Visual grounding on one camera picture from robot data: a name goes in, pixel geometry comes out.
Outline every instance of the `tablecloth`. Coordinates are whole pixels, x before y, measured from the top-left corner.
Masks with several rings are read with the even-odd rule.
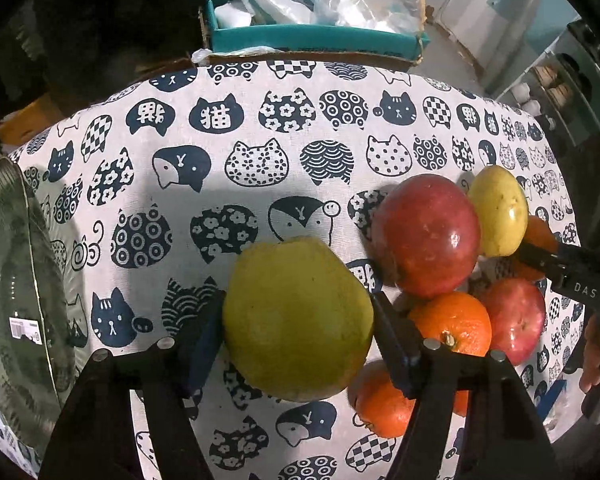
[[[499,164],[516,176],[530,212],[578,243],[560,169],[532,117],[444,82],[342,62],[165,74],[10,156],[46,216],[78,369],[97,348],[139,351],[177,333],[209,292],[226,288],[237,255],[256,240],[317,236],[368,290],[394,298],[363,239],[387,192],[415,174],[439,173],[467,189],[483,167]],[[506,260],[480,262],[469,290],[509,272]],[[538,286],[547,323],[517,368],[536,399],[561,373],[583,317],[582,305],[546,280]],[[369,360],[378,357],[374,344]],[[158,479],[141,392],[131,396],[144,474]],[[307,404],[275,399],[247,384],[225,351],[187,411],[222,480],[377,480],[400,444],[366,430],[346,391]],[[442,479],[454,474],[463,423],[454,415]],[[0,432],[2,448],[36,472],[40,458],[13,435],[5,444],[8,428]]]

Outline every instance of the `teal box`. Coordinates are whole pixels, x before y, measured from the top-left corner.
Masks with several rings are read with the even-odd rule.
[[[214,7],[231,0],[206,0],[206,15],[214,52],[232,52],[250,46],[285,51],[366,52],[416,61],[429,44],[422,34],[394,34],[333,25],[251,25],[218,28]]]

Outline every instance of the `human hand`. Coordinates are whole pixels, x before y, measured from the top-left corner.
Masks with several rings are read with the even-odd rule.
[[[584,347],[584,364],[580,389],[587,393],[592,386],[600,384],[600,329],[596,324],[596,316],[591,316],[584,331],[587,343]]]

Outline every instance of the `yellow-green fruit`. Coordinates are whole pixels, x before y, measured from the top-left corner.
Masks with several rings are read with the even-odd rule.
[[[487,166],[467,194],[480,221],[480,248],[487,257],[516,252],[525,235],[528,205],[518,181],[500,166]]]
[[[374,314],[330,248],[300,237],[240,255],[222,323],[231,361],[251,386],[308,402],[342,391],[365,363]]]

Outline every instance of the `red apple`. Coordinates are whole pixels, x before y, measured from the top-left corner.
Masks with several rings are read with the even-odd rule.
[[[456,184],[420,174],[399,184],[378,206],[371,239],[384,275],[402,290],[430,299],[451,292],[474,270],[480,224]]]
[[[491,320],[491,349],[502,350],[511,364],[529,359],[544,326],[544,298],[522,278],[504,278],[480,297]]]

